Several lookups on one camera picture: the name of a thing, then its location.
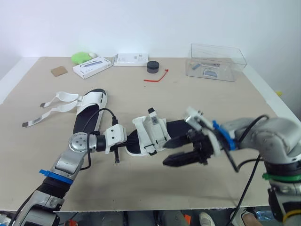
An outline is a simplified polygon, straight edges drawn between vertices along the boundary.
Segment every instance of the clear plastic box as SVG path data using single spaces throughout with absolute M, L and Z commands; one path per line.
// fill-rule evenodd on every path
M 186 75 L 235 81 L 237 71 L 241 72 L 246 64 L 238 48 L 191 44 L 191 58 L 186 60 Z

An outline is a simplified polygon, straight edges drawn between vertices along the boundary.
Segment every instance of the robotic arm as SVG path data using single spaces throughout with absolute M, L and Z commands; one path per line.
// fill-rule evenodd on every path
M 186 122 L 192 127 L 187 135 L 173 138 L 165 143 L 167 148 L 176 148 L 192 143 L 193 151 L 168 156 L 164 165 L 179 167 L 195 162 L 208 164 L 211 155 L 221 150 L 227 154 L 234 170 L 239 171 L 230 150 L 253 148 L 264 160 L 269 180 L 269 204 L 277 220 L 289 225 L 301 214 L 301 129 L 293 122 L 269 119 L 262 116 L 253 119 L 238 119 L 218 125 L 208 121 L 202 113 L 192 108 L 187 110 Z M 61 154 L 49 171 L 41 170 L 44 179 L 31 196 L 19 208 L 8 226 L 57 226 L 59 211 L 64 196 L 82 168 L 84 157 L 95 151 L 116 150 L 127 140 L 125 129 L 116 124 L 103 135 L 99 133 L 76 133 L 69 139 L 67 149 Z
M 285 223 L 288 218 L 287 222 L 300 217 L 301 145 L 298 142 L 301 140 L 301 128 L 298 125 L 288 119 L 269 119 L 264 115 L 256 120 L 237 119 L 220 126 L 192 108 L 187 113 L 185 120 L 193 129 L 186 136 L 167 141 L 165 147 L 176 148 L 193 143 L 193 151 L 170 155 L 163 161 L 164 165 L 179 167 L 194 162 L 206 165 L 212 154 L 218 155 L 224 150 L 238 172 L 229 150 L 256 149 L 267 170 L 262 177 L 271 185 L 268 189 L 269 205 L 275 219 Z
M 87 133 L 73 134 L 67 149 L 49 170 L 41 170 L 46 178 L 31 194 L 15 214 L 9 226 L 57 226 L 60 218 L 54 211 L 59 211 L 64 203 L 64 196 L 69 191 L 74 179 L 82 169 L 84 157 L 88 152 L 105 151 L 109 153 L 114 145 L 127 140 L 125 129 L 116 124 L 108 128 L 103 135 Z

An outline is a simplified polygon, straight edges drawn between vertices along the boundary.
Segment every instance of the green ring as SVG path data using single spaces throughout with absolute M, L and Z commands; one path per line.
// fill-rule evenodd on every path
M 262 178 L 265 180 L 273 179 L 277 181 L 294 182 L 294 181 L 301 181 L 301 174 L 296 176 L 275 176 L 275 175 L 270 175 L 268 173 L 264 173 L 262 175 Z

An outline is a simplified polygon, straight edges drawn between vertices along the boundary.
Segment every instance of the red object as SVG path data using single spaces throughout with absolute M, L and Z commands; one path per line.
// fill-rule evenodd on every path
M 69 219 L 65 222 L 64 226 L 79 226 L 77 221 Z
M 190 225 L 191 222 L 191 216 L 184 214 L 185 220 L 187 221 L 188 225 Z
M 168 72 L 168 69 L 165 69 L 164 75 L 159 80 L 147 80 L 147 79 L 144 79 L 143 81 L 159 82 L 159 81 L 161 81 L 161 79 L 164 78 L 164 76 L 167 74 L 167 72 Z

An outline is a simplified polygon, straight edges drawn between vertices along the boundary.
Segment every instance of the white wall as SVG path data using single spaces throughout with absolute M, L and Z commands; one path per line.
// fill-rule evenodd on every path
M 0 80 L 20 60 L 20 56 L 0 43 Z
M 300 0 L 0 2 L 1 39 L 24 57 L 77 51 L 186 57 L 192 42 L 238 47 L 301 117 Z

